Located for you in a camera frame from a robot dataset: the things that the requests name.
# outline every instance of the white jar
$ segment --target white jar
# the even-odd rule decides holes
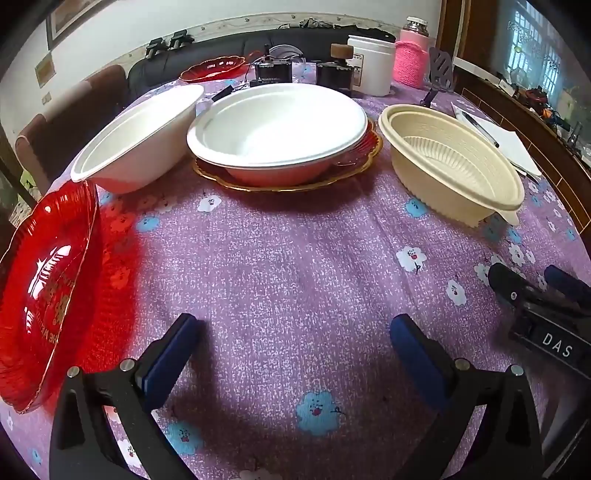
[[[389,94],[394,68],[394,44],[357,35],[350,35],[348,44],[353,46],[353,58],[347,60],[355,68],[353,90],[376,97]]]

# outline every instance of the pink knitted cover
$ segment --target pink knitted cover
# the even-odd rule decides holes
[[[397,41],[392,78],[410,87],[423,86],[429,54],[412,41]]]

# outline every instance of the white wall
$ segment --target white wall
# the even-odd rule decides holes
[[[44,107],[105,64],[153,38],[208,22],[270,12],[324,12],[370,18],[402,27],[409,15],[429,22],[437,35],[441,0],[116,0],[86,21],[53,50],[56,75],[42,89],[35,66],[47,54],[45,23],[40,25],[0,82],[0,121],[14,147],[18,133]]]

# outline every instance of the wooden lid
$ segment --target wooden lid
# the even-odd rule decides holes
[[[343,45],[341,43],[333,43],[330,46],[330,56],[334,59],[352,59],[353,46]]]

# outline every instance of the white bowl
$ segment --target white bowl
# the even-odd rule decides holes
[[[215,102],[195,119],[187,142],[196,156],[242,181],[263,186],[268,173],[274,185],[286,186],[319,175],[366,128],[365,112],[351,98],[317,85],[276,83]]]
[[[469,226],[494,212],[519,225],[519,175],[483,137],[445,113],[392,105],[379,117],[404,186],[435,211]]]
[[[115,118],[74,159],[73,181],[90,179],[112,193],[146,186],[187,153],[201,85],[176,86]]]

